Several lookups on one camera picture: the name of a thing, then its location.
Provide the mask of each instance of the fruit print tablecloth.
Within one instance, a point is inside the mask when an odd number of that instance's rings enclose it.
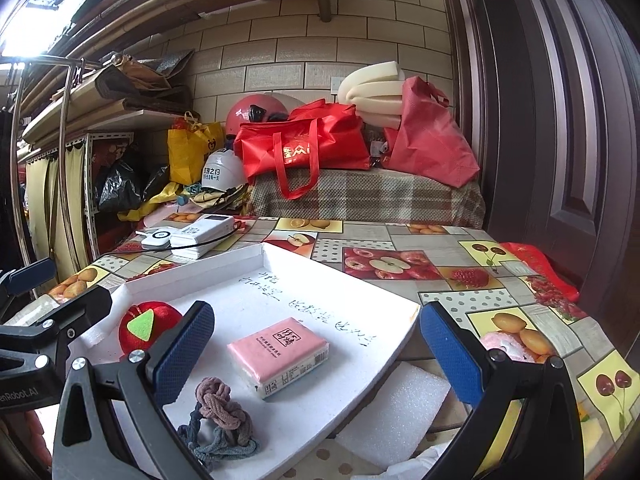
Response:
[[[180,228],[185,221],[196,219],[193,215],[177,218],[169,216],[159,225]],[[578,401],[587,478],[595,478],[606,466],[638,418],[640,376],[613,348],[598,323],[482,230],[410,222],[290,218],[242,221],[242,228],[207,256],[259,242],[271,243],[410,300],[422,304],[440,301],[461,327],[479,338],[488,334],[508,338],[514,348],[520,349],[517,351],[526,352],[537,362],[550,354],[559,355],[571,374]],[[120,247],[120,254],[103,256],[87,267],[93,269],[84,272],[83,277],[92,278],[87,285],[100,283],[114,288],[126,280],[190,261],[170,251],[127,254],[141,248],[140,240],[140,235],[133,237]],[[62,300],[64,290],[57,292],[61,295],[56,298]],[[442,374],[418,332],[399,360]],[[451,392],[416,453],[452,438],[467,413],[468,407]],[[298,469],[306,470],[305,464],[316,463],[317,458],[303,460]],[[352,474],[359,473],[361,467],[372,472],[370,465],[352,462]],[[324,476],[318,478],[328,480],[332,474],[344,478],[339,467],[323,463]],[[285,477],[293,478],[295,470]]]

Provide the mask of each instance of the red apple toy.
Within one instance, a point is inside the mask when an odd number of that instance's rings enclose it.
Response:
[[[182,314],[162,301],[132,305],[120,321],[118,340],[125,355],[133,350],[149,350],[162,332],[173,328]]]

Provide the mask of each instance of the table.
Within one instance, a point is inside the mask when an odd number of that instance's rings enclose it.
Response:
[[[172,214],[155,227],[181,228],[198,218],[197,214]],[[607,465],[638,418],[640,376],[613,348],[598,323],[573,304],[564,312],[540,304],[534,295],[540,277],[532,280],[535,271],[482,230],[411,222],[238,219],[242,228],[205,257],[268,242],[417,303],[439,301],[462,328],[478,337],[498,330],[492,321],[497,312],[517,316],[527,329],[542,332],[572,378],[582,417],[586,478],[595,478]],[[95,269],[89,272],[95,277],[87,285],[115,288],[126,280],[190,262],[170,251],[127,254],[141,248],[142,238],[134,236],[118,248],[119,254],[102,256],[88,266]],[[444,376],[418,330],[399,355],[400,361]],[[370,402],[393,368],[350,418]],[[468,413],[469,408],[451,391],[415,454],[452,439]],[[380,472],[327,439],[283,478],[331,480]]]

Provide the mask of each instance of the white power bank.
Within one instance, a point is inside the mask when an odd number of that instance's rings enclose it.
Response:
[[[171,236],[171,252],[176,256],[197,260],[204,256],[209,250],[218,245],[228,234],[234,230],[236,219],[226,215],[203,215],[193,224],[180,229]],[[210,244],[188,249],[179,249],[183,246],[190,246],[215,240]]]

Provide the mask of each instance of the black plastic bag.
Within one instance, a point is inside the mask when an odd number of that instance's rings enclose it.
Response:
[[[117,213],[138,209],[142,203],[143,183],[147,175],[142,169],[138,152],[127,148],[122,157],[109,168],[98,197],[98,211]]]
[[[169,183],[169,165],[160,166],[149,177],[149,181],[146,183],[145,190],[142,193],[142,202],[146,202],[151,197],[160,193],[164,186]]]

